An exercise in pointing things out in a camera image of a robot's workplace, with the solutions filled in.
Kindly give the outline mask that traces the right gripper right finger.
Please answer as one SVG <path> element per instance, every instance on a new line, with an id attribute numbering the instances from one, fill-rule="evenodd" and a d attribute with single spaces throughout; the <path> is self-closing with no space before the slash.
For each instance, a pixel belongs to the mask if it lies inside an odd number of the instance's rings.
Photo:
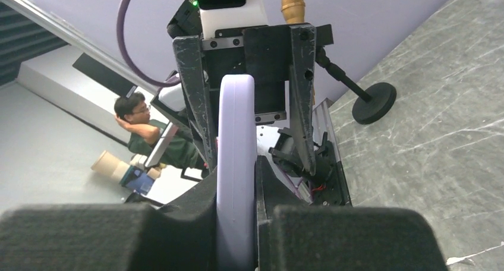
<path id="1" fill-rule="evenodd" d="M 256 161 L 260 270 L 446 270 L 427 221 L 401 208 L 309 206 Z"/>

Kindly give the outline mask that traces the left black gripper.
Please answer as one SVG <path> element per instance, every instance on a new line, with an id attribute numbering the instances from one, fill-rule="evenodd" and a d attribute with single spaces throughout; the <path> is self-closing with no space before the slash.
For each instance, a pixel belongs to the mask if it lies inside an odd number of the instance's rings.
<path id="1" fill-rule="evenodd" d="M 313 28 L 315 66 L 319 49 L 333 44 L 332 26 L 309 25 Z M 255 79 L 257 124 L 283 120 L 288 112 L 301 168 L 313 177 L 316 158 L 310 83 L 304 79 L 304 67 L 300 68 L 299 61 L 293 59 L 289 24 L 218 32 L 220 38 L 204 43 L 206 68 L 212 87 L 216 87 L 216 82 L 227 74 L 251 75 Z M 204 76 L 201 40 L 199 36 L 177 37 L 172 45 L 188 106 L 186 111 L 193 142 L 209 170 L 213 171 L 217 165 L 216 125 Z"/>

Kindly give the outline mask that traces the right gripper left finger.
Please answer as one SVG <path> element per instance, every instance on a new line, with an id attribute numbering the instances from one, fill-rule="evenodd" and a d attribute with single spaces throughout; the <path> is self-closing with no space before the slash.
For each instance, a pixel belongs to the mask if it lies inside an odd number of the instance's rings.
<path id="1" fill-rule="evenodd" d="M 162 209 L 31 205 L 1 216 L 2 270 L 215 270 L 216 175 Z"/>

